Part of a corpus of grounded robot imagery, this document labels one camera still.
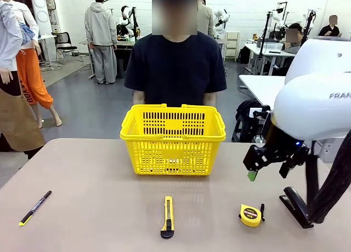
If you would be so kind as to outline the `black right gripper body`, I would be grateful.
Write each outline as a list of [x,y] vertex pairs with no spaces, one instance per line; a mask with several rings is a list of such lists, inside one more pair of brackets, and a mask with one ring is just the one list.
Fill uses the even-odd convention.
[[304,141],[293,138],[283,130],[271,124],[263,146],[264,166],[272,163],[287,162],[288,167],[302,165],[309,154],[309,148]]

